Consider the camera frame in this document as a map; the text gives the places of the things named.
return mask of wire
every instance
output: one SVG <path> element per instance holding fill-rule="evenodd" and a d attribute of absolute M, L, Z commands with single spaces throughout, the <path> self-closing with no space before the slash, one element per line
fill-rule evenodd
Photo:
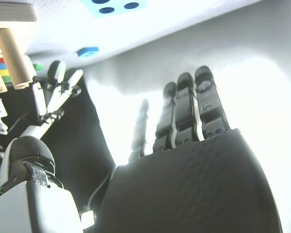
<path fill-rule="evenodd" d="M 88 203 L 87 203 L 87 209 L 89 210 L 89 206 L 92 202 L 93 197 L 95 196 L 95 194 L 101 189 L 101 187 L 105 184 L 105 182 L 107 181 L 108 177 L 111 175 L 112 170 L 108 173 L 108 175 L 103 179 L 103 181 L 101 182 L 101 184 L 95 189 L 95 191 L 91 194 Z"/>

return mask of black hole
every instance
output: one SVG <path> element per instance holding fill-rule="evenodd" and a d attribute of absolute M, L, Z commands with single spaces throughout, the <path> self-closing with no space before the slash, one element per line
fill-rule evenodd
<path fill-rule="evenodd" d="M 93 3 L 96 3 L 96 4 L 104 4 L 106 2 L 108 2 L 110 0 L 92 0 Z"/>
<path fill-rule="evenodd" d="M 102 13 L 102 14 L 108 14 L 108 13 L 111 13 L 113 11 L 114 11 L 113 7 L 105 7 L 105 8 L 101 8 L 99 10 L 99 12 Z"/>
<path fill-rule="evenodd" d="M 124 6 L 125 9 L 135 9 L 139 6 L 139 3 L 137 2 L 131 2 L 131 3 L 128 3 Z"/>

